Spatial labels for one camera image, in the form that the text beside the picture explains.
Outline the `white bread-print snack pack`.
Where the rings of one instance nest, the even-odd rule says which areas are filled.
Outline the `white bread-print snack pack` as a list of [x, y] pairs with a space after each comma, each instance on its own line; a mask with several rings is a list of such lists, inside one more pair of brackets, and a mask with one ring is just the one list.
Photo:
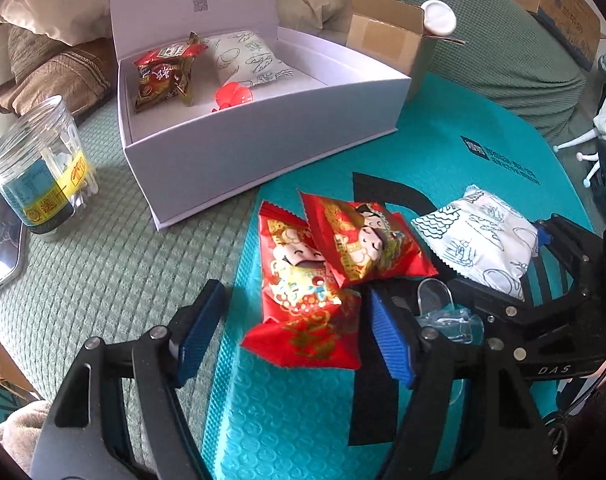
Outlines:
[[237, 82], [252, 88], [294, 76], [294, 70], [279, 60], [256, 32], [227, 32], [201, 42], [221, 84]]
[[538, 256], [538, 231], [508, 203], [478, 186], [411, 221], [431, 252], [468, 280], [524, 299], [521, 278]]

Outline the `red fortune-god snack pack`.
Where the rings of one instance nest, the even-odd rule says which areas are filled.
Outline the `red fortune-god snack pack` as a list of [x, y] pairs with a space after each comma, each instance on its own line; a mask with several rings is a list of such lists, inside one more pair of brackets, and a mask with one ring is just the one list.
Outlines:
[[263, 202], [258, 235], [263, 319], [241, 347], [278, 367], [357, 370], [360, 295], [339, 288], [306, 221]]
[[430, 278], [435, 266], [398, 212], [379, 203], [300, 194], [310, 234], [342, 288], [388, 278]]

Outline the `red plastic propeller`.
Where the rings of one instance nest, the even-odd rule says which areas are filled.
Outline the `red plastic propeller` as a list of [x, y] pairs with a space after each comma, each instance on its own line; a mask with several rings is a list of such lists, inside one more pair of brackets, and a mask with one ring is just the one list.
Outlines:
[[215, 107], [214, 112], [226, 110], [227, 108], [248, 104], [254, 101], [254, 96], [250, 88], [243, 84], [231, 81], [220, 87], [214, 94]]

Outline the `brown gold snack pack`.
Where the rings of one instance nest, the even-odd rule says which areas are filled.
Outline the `brown gold snack pack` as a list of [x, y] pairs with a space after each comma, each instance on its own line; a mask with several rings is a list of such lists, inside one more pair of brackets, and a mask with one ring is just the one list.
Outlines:
[[[186, 40], [180, 43], [183, 42], [195, 44], [201, 42], [201, 40], [195, 32], [192, 32]], [[184, 58], [173, 63], [158, 63], [143, 68], [136, 67], [139, 82], [134, 104], [135, 111], [142, 112], [151, 106], [173, 98], [178, 98], [184, 104], [191, 105], [192, 65], [198, 56]]]

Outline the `red ketchup sachet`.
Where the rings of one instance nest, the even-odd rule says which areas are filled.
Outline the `red ketchup sachet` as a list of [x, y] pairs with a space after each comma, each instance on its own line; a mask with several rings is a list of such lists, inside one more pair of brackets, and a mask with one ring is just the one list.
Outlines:
[[158, 63], [173, 63], [184, 58], [195, 58], [206, 49], [207, 45], [200, 42], [196, 42], [195, 44], [188, 44], [188, 42], [181, 44], [177, 42], [176, 44], [170, 44], [169, 46], [146, 52], [135, 60], [134, 65], [137, 68], [143, 68]]

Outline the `white drying rack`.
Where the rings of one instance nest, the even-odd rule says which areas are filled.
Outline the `white drying rack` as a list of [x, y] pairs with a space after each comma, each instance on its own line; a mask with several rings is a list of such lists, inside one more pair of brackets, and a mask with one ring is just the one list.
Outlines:
[[[566, 141], [561, 144], [553, 145], [552, 150], [555, 153], [559, 153], [561, 150], [565, 150], [566, 148], [575, 148], [576, 146], [583, 145], [589, 141], [597, 139], [599, 136], [599, 131], [597, 128], [591, 128], [587, 132], [581, 134], [580, 136], [576, 136], [576, 138]], [[600, 170], [600, 159], [597, 152], [587, 154], [581, 151], [578, 151], [575, 154], [575, 158], [578, 162], [591, 162], [592, 166], [586, 174], [586, 177], [583, 178], [583, 187], [590, 188], [591, 187], [591, 179], [598, 174]]]

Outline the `green sofa cover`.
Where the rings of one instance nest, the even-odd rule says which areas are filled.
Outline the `green sofa cover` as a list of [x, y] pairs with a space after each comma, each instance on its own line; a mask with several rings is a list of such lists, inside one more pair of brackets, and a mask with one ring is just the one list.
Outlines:
[[[422, 2], [424, 0], [405, 0]], [[160, 231], [120, 146], [106, 104], [79, 129], [99, 192], [57, 240], [31, 237], [20, 276], [0, 292], [0, 342], [53, 398], [85, 340], [135, 339], [196, 299], [211, 278], [232, 293], [225, 325], [179, 399], [218, 479], [371, 479], [388, 445], [351, 446], [354, 375], [285, 370], [246, 352], [260, 320], [257, 209], [302, 209], [312, 193], [348, 200], [353, 177], [404, 184], [434, 205], [469, 185], [531, 220], [588, 215], [549, 141], [583, 92], [582, 70], [512, 0], [444, 0], [460, 44], [435, 50], [429, 75], [397, 130], [294, 170]]]

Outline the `teal foam mat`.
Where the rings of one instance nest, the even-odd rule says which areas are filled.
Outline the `teal foam mat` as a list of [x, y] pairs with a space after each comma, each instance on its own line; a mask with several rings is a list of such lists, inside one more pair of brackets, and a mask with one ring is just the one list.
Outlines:
[[[309, 191], [373, 200], [407, 219], [476, 184], [527, 219], [562, 214], [581, 226], [583, 203], [542, 135], [480, 94], [429, 75], [398, 128], [263, 185], [260, 200], [293, 212]], [[360, 370], [281, 368], [244, 350], [260, 320], [260, 243], [250, 226], [234, 283], [208, 407], [202, 452], [217, 479], [379, 479], [403, 430], [411, 391], [391, 378], [376, 340], [411, 352], [397, 329], [417, 303], [414, 280], [368, 285]]]

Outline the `smartphone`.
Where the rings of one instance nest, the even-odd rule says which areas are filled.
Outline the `smartphone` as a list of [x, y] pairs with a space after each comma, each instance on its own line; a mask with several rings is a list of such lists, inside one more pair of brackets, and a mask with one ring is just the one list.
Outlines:
[[25, 266], [27, 229], [0, 195], [0, 289], [7, 287]]

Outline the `large cardboard box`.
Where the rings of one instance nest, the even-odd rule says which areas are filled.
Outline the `large cardboard box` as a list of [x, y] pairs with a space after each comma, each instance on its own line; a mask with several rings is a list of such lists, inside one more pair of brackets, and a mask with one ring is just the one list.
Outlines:
[[556, 38], [588, 72], [597, 57], [600, 20], [585, 0], [513, 0]]

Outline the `clear plastic jar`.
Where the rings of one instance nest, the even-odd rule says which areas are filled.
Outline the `clear plastic jar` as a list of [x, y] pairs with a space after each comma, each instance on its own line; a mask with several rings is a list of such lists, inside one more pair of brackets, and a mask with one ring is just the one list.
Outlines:
[[37, 104], [0, 138], [0, 194], [33, 234], [59, 231], [97, 192], [94, 168], [62, 96]]

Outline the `small brown cardboard box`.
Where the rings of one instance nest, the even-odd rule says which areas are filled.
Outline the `small brown cardboard box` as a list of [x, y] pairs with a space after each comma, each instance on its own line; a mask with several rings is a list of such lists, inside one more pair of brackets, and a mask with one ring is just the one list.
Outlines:
[[352, 21], [346, 46], [391, 66], [411, 78], [407, 99], [419, 92], [438, 44], [466, 42], [431, 35], [420, 6], [399, 0], [350, 0]]

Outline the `lavender open gift box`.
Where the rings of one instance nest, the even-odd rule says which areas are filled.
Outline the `lavender open gift box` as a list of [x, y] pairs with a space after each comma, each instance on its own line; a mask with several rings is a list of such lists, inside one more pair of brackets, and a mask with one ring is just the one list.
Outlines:
[[164, 229], [393, 132], [410, 79], [283, 28], [276, 0], [110, 0], [129, 167]]

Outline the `brown striped pillow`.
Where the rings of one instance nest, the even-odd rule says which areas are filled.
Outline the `brown striped pillow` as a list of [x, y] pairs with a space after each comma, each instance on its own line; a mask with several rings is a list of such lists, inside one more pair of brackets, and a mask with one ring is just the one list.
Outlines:
[[11, 25], [11, 78], [0, 84], [0, 113], [23, 116], [52, 96], [62, 96], [76, 122], [112, 98], [116, 87], [113, 41], [98, 38], [70, 47]]

